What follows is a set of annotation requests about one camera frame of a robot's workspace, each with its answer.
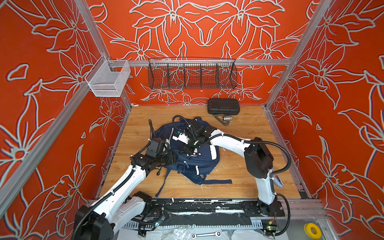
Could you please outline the small metal cylinder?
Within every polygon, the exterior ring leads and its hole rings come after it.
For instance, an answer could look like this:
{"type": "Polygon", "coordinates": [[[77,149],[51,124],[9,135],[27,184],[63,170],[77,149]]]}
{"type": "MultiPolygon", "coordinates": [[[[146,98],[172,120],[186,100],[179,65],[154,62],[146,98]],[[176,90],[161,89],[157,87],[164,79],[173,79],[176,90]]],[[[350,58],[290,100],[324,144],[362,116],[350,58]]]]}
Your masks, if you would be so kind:
{"type": "Polygon", "coordinates": [[[233,120],[233,117],[232,116],[223,116],[223,121],[224,122],[230,122],[233,120]]]}

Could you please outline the yellow tape roll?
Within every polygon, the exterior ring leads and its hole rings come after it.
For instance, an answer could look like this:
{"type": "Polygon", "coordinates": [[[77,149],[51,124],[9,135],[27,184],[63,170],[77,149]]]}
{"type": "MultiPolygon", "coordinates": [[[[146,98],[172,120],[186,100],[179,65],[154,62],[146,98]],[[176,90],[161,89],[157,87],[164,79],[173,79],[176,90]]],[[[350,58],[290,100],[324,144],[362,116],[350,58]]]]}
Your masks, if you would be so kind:
{"type": "Polygon", "coordinates": [[[311,239],[318,240],[322,237],[322,232],[321,232],[320,228],[317,225],[315,225],[314,223],[305,224],[304,230],[305,230],[306,235],[311,239]]]}

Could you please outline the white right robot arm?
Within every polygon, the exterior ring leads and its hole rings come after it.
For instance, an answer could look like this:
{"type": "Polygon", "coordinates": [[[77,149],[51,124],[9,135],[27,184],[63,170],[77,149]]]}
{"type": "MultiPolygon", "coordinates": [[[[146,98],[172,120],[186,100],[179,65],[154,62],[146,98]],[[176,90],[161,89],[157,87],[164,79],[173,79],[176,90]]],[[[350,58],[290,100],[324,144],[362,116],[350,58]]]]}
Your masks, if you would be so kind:
{"type": "Polygon", "coordinates": [[[179,130],[178,137],[174,140],[184,143],[183,150],[189,155],[205,145],[213,145],[230,150],[245,159],[248,172],[255,177],[258,188],[258,206],[263,216],[269,216],[280,210],[277,193],[274,189],[275,175],[287,171],[292,158],[290,153],[281,145],[263,141],[260,138],[243,139],[224,133],[214,127],[202,127],[196,120],[187,124],[186,130],[179,130]],[[268,145],[280,149],[287,157],[286,165],[279,170],[274,170],[274,157],[268,145]]]}

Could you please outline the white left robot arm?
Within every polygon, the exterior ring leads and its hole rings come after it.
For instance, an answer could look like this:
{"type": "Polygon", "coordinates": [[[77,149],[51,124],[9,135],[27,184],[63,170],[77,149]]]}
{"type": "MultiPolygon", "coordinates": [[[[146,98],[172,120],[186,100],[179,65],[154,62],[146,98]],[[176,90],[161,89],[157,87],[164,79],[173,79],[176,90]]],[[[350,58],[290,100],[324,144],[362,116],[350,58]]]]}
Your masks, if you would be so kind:
{"type": "Polygon", "coordinates": [[[178,157],[170,144],[153,138],[142,149],[130,157],[131,164],[123,176],[99,200],[89,207],[82,206],[76,213],[73,240],[112,240],[128,221],[140,222],[136,216],[151,211],[152,197],[137,192],[129,195],[151,171],[173,165],[178,157]]]}

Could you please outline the navy blue student backpack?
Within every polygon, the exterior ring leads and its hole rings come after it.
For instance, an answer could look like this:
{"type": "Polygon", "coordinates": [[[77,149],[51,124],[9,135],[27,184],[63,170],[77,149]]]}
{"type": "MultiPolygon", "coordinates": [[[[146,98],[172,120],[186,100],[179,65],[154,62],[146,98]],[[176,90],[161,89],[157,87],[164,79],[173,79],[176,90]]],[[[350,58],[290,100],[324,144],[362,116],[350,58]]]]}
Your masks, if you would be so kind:
{"type": "Polygon", "coordinates": [[[203,121],[201,117],[196,117],[192,120],[183,119],[180,122],[163,125],[155,131],[158,138],[170,144],[171,150],[178,157],[175,164],[165,166],[167,169],[165,178],[169,176],[171,171],[176,171],[197,185],[232,184],[232,180],[207,179],[207,175],[214,170],[220,161],[219,147],[206,144],[192,149],[186,143],[176,139],[182,133],[188,136],[191,135],[188,126],[195,128],[197,131],[213,128],[208,122],[203,121]]]}

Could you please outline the black plastic tool case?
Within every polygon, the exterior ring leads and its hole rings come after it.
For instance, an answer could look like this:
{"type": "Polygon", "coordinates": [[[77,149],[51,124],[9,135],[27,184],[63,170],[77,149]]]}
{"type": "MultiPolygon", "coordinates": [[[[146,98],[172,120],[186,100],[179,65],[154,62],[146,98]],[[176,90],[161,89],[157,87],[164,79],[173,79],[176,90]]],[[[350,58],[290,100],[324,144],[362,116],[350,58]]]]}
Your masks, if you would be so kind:
{"type": "Polygon", "coordinates": [[[211,115],[238,115],[240,104],[236,99],[211,98],[208,100],[207,109],[211,115]]]}

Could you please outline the silver combination wrench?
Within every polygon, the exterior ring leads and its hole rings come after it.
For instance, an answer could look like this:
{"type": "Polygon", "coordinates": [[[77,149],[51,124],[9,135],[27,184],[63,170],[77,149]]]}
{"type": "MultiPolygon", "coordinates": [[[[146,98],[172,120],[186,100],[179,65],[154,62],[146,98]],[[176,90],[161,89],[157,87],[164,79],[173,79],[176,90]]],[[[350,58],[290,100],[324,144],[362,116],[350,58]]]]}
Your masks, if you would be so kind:
{"type": "Polygon", "coordinates": [[[213,233],[204,233],[204,234],[196,234],[193,233],[191,234],[192,239],[200,238],[200,237],[220,237],[222,235],[221,231],[216,231],[213,233]]]}

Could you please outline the blue stapler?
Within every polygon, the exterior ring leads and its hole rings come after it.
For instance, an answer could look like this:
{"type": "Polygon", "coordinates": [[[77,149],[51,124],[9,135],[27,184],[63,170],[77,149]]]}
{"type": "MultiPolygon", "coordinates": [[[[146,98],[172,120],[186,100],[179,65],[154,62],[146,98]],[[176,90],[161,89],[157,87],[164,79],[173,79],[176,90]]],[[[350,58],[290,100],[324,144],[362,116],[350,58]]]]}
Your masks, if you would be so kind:
{"type": "Polygon", "coordinates": [[[283,181],[281,180],[281,178],[279,176],[275,176],[273,178],[273,182],[279,188],[283,188],[284,187],[284,183],[283,183],[283,181]]]}

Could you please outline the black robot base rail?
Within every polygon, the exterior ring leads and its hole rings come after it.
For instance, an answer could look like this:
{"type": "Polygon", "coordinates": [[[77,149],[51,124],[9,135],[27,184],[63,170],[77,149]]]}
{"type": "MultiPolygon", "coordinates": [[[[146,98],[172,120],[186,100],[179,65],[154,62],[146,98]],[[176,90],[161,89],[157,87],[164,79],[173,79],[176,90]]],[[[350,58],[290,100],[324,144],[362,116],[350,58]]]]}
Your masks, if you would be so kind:
{"type": "Polygon", "coordinates": [[[151,207],[159,207],[166,214],[245,214],[247,217],[284,217],[282,203],[271,207],[257,199],[175,199],[159,198],[151,201],[151,207]]]}

